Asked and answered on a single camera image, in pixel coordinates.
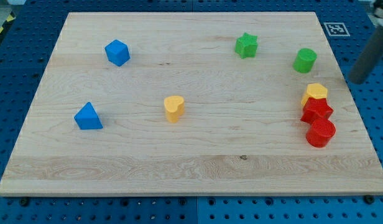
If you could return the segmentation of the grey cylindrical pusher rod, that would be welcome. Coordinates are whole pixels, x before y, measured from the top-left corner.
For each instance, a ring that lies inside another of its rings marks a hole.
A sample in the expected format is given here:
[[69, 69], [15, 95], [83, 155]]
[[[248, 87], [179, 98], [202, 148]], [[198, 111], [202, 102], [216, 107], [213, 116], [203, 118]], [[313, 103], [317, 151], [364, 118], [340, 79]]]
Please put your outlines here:
[[348, 80], [362, 84], [383, 55], [383, 26], [378, 25], [348, 74]]

